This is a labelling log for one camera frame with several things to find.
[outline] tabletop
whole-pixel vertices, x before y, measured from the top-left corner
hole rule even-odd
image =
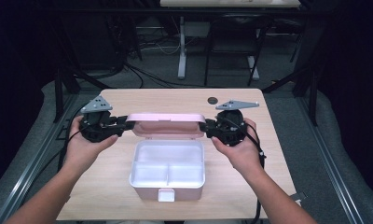
[[[160,0],[162,7],[299,7],[298,0]]]
[[[102,97],[112,105],[112,116],[131,113],[198,113],[214,119],[220,112],[208,103],[229,100],[259,102],[259,107],[241,109],[245,118],[256,122],[261,146],[267,155],[265,170],[289,195],[296,192],[283,151],[266,105],[257,89],[141,89],[104,90]],[[218,152],[211,140],[202,137],[206,180],[200,200],[160,203],[141,200],[129,183],[136,144],[144,140],[125,132],[76,183],[58,220],[188,220],[252,218],[256,195]],[[261,217],[267,215],[262,210]]]

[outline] open box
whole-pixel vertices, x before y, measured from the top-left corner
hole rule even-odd
[[[199,114],[130,114],[136,145],[130,183],[141,199],[198,200],[205,182],[204,146]]]

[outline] box compartment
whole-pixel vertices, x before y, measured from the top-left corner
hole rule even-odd
[[[204,135],[199,131],[199,122],[204,121],[204,117],[199,115],[199,119],[193,121],[170,121],[169,118],[173,115],[169,114],[164,118],[161,114],[162,120],[147,122],[141,119],[152,118],[152,114],[139,115],[143,117],[138,117],[138,121],[135,116],[128,116],[128,121],[135,122],[133,131],[136,135],[172,138],[146,139],[136,145],[130,183],[140,198],[160,202],[200,199],[205,182],[204,147],[194,137]],[[174,139],[176,136],[193,138]]]

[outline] pink lid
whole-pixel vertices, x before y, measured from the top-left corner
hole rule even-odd
[[[198,138],[204,133],[200,124],[205,118],[200,114],[130,114],[127,122],[135,122],[132,131],[141,137]]]

